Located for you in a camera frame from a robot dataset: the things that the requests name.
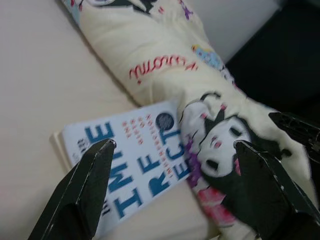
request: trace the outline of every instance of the beige surface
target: beige surface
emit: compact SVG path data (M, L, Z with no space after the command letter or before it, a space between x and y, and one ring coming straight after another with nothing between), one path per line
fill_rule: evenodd
M55 0L0 1L0 239L26 239L64 176L54 131L135 107L64 12ZM207 231L182 183L107 239L194 240Z

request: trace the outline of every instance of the book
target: book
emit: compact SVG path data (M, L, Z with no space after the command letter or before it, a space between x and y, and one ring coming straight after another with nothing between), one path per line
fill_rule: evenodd
M66 125L51 143L66 169L75 166L94 143L113 139L106 197L95 238L148 205L189 176L172 101Z

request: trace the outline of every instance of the pillow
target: pillow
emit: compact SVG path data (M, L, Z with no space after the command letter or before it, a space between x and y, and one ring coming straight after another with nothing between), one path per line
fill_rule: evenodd
M186 2L63 2L96 54L137 103L178 101L189 183L224 239L256 237L239 184L235 140L250 141L281 159L290 177L316 202L303 147L270 120L273 109L237 89Z

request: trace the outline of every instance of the white wall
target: white wall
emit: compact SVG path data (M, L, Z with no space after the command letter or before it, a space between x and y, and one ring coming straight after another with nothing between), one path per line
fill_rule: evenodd
M187 0L227 62L278 9L275 0Z

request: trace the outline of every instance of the cartoon character print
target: cartoon character print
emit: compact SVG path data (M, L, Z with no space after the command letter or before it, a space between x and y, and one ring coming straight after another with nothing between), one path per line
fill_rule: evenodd
M157 0L87 0L95 7L129 7L132 6L134 10L150 14L150 10L154 7L153 3Z
M200 58L203 62L212 68L215 68L221 72L221 75L228 82L235 84L235 79L230 74L229 70L226 68L221 58L217 53L211 49L203 49L199 45L192 45L192 51Z
M237 115L226 117L225 104L221 104L218 112L211 111L208 98L221 101L218 93L207 93L185 107L180 121L191 170L189 184L204 211L220 227L232 225L237 218L254 228L234 142L246 140L278 159L289 151L281 151L277 142L257 136L245 119Z

